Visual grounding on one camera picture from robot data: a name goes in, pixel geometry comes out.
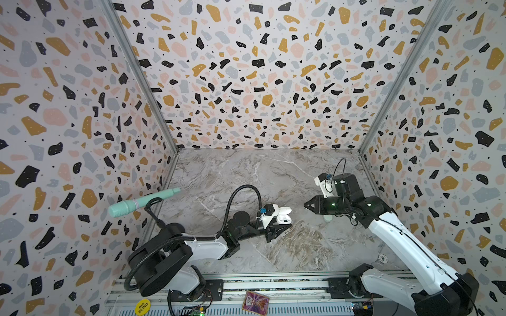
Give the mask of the white earbud charging case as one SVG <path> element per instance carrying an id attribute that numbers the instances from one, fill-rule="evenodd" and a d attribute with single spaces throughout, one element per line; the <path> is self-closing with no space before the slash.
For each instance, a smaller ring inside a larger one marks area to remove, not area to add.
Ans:
<path id="1" fill-rule="evenodd" d="M 292 218 L 290 217 L 290 213 L 292 209 L 290 207 L 281 207 L 278 209 L 278 214 L 276 215 L 276 222 L 280 225 L 290 225 L 292 223 Z"/>

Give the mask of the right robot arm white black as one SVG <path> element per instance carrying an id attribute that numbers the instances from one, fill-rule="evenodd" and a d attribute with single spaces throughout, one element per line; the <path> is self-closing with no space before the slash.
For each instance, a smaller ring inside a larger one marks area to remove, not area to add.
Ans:
<path id="1" fill-rule="evenodd" d="M 304 204 L 316 215 L 347 217 L 380 238 L 408 267 L 415 280 L 383 273 L 369 264 L 349 272 L 347 281 L 329 283 L 332 296 L 356 298 L 378 294 L 417 315 L 470 315 L 478 313 L 478 281 L 461 275 L 419 241 L 378 196 L 365 197 L 356 176 L 322 173 L 314 179 L 322 191 Z"/>

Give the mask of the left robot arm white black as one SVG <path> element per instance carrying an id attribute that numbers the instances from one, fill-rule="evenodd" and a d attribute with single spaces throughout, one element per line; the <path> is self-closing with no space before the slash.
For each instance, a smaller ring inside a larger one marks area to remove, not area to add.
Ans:
<path id="1" fill-rule="evenodd" d="M 291 228 L 291 212 L 290 207 L 267 204 L 251 221 L 247 212 L 239 211 L 218 237 L 190 236 L 181 225 L 168 224 L 130 255 L 128 264 L 134 270 L 135 284 L 125 289 L 137 289 L 148 297 L 168 288 L 194 300 L 207 283 L 195 261 L 230 258 L 241 249 L 241 240 L 263 236 L 271 242 Z"/>

